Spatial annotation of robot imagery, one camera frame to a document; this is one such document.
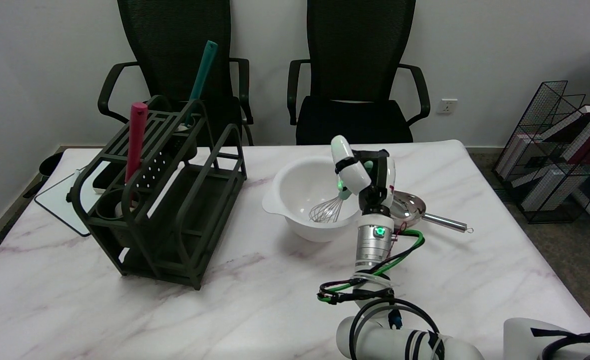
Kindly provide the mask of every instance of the pan handle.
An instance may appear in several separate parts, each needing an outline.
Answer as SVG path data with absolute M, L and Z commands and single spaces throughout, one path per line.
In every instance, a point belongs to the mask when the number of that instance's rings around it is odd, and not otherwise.
M 423 214 L 423 216 L 421 218 L 424 219 L 425 221 L 428 221 L 429 223 L 437 224 L 437 225 L 443 226 L 444 228 L 449 228 L 449 229 L 452 229 L 455 231 L 459 231 L 460 233 L 465 233 L 468 228 L 468 225 L 464 224 L 463 222 L 454 221 L 454 220 L 443 218 L 441 216 L 436 216 L 433 214 L 428 214 L 427 212 L 425 214 Z

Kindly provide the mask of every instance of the electrical outlet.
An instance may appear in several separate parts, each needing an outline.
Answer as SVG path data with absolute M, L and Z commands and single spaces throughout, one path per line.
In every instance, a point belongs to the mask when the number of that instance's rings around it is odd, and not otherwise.
M 437 112 L 439 114 L 452 114 L 455 112 L 455 108 L 457 107 L 457 99 L 450 99 L 450 98 L 442 98 L 439 101 L 439 108 Z

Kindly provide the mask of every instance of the marble table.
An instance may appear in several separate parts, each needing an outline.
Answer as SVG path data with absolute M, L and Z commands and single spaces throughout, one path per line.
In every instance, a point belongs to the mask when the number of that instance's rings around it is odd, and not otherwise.
M 397 163 L 397 189 L 421 196 L 429 212 L 475 230 L 460 234 L 419 223 L 425 246 L 391 271 L 398 296 L 426 310 L 442 333 L 477 346 L 487 360 L 501 358 L 503 321 L 510 317 L 590 331 L 590 318 L 461 143 L 385 148 Z M 67 150 L 45 189 L 97 151 Z M 335 331 L 357 306 L 328 305 L 315 294 L 321 283 L 352 274 L 356 228 L 331 243 L 311 243 L 261 209 L 284 164 L 330 155 L 329 147 L 244 151 L 249 178 L 201 291 L 120 276 L 92 237 L 79 237 L 29 205 L 0 246 L 0 360 L 343 359 Z M 204 158 L 201 152 L 196 160 Z M 402 240 L 395 249 L 412 242 Z M 404 319 L 407 326 L 427 328 L 412 315 Z

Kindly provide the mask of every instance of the dark green utensil rack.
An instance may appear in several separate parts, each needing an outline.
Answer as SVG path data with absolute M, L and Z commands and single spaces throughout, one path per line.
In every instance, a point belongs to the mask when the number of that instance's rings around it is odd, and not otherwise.
M 149 104 L 158 99 L 153 98 Z M 176 132 L 187 118 L 189 131 Z M 208 132 L 210 155 L 203 165 L 190 164 L 197 153 L 197 135 Z M 189 285 L 199 290 L 210 257 L 219 241 L 235 200 L 247 178 L 241 135 L 228 125 L 212 142 L 208 116 L 200 100 L 188 102 L 181 112 L 149 110 L 141 166 L 124 183 L 128 158 L 128 125 L 101 150 L 80 174 L 71 194 L 75 212 L 122 275 Z M 227 139 L 235 139 L 237 153 L 223 153 Z M 217 159 L 236 160 L 231 169 Z M 155 212 L 148 212 L 179 162 L 184 169 L 175 178 Z M 86 178 L 102 164 L 123 167 L 119 176 L 89 212 L 80 203 Z M 121 203 L 123 216 L 115 207 Z

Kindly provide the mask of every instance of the wire grid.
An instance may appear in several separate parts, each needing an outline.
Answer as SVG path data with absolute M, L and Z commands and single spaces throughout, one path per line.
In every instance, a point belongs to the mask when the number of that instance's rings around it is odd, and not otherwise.
M 566 85 L 539 86 L 495 164 L 529 223 L 569 223 L 590 201 L 590 123 L 577 121 L 585 96 L 564 95 Z

